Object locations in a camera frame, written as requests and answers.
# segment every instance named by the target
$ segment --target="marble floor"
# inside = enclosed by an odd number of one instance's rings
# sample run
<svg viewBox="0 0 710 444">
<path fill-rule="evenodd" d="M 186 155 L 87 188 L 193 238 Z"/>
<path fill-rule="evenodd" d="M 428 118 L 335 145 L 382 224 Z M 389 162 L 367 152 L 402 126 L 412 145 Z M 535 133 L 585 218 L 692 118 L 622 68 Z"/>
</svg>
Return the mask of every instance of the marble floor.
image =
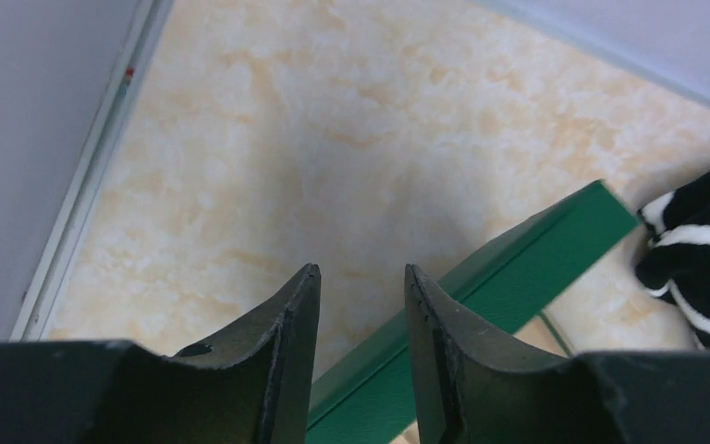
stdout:
<svg viewBox="0 0 710 444">
<path fill-rule="evenodd" d="M 49 338 L 175 352 L 315 262 L 319 375 L 404 264 L 440 277 L 593 179 L 636 207 L 709 168 L 710 109 L 471 2 L 178 1 Z M 547 308 L 575 350 L 692 345 L 631 276 L 641 236 Z"/>
</svg>

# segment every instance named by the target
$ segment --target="gray panel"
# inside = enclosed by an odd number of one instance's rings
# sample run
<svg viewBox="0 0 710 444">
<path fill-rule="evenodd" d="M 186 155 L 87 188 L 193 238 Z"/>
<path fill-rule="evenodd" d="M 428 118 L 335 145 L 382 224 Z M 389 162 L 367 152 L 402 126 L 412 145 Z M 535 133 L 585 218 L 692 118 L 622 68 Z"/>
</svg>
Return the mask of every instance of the gray panel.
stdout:
<svg viewBox="0 0 710 444">
<path fill-rule="evenodd" d="M 710 0 L 481 1 L 710 105 Z"/>
<path fill-rule="evenodd" d="M 0 339 L 77 166 L 139 0 L 0 0 Z"/>
</svg>

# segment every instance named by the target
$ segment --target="green box side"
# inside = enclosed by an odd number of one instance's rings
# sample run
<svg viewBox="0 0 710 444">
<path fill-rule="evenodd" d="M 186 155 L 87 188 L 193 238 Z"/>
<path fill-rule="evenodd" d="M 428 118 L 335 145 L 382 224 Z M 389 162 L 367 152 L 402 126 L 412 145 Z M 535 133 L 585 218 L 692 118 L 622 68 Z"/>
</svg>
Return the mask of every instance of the green box side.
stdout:
<svg viewBox="0 0 710 444">
<path fill-rule="evenodd" d="M 515 333 L 637 225 L 601 182 L 491 240 L 440 279 L 478 315 Z M 312 386 L 306 442 L 389 442 L 415 418 L 403 312 Z"/>
</svg>

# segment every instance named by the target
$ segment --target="black and white striped cloth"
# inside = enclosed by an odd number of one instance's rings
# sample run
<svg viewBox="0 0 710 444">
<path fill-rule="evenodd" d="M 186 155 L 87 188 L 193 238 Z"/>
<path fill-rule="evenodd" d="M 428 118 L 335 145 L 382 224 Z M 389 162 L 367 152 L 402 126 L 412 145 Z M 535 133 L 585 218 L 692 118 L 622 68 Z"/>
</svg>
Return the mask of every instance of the black and white striped cloth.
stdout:
<svg viewBox="0 0 710 444">
<path fill-rule="evenodd" d="M 636 277 L 652 296 L 679 307 L 700 348 L 710 349 L 710 172 L 639 211 L 650 250 Z"/>
</svg>

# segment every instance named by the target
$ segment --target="green block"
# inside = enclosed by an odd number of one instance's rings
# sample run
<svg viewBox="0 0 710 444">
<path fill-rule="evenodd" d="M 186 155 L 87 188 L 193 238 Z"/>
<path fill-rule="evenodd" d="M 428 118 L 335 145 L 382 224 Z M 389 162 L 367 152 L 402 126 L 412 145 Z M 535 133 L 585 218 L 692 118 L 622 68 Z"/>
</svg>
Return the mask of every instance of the green block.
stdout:
<svg viewBox="0 0 710 444">
<path fill-rule="evenodd" d="M 515 333 L 638 225 L 602 182 L 530 217 L 440 279 L 454 299 Z M 312 385 L 308 444 L 390 442 L 415 419 L 399 313 Z"/>
</svg>

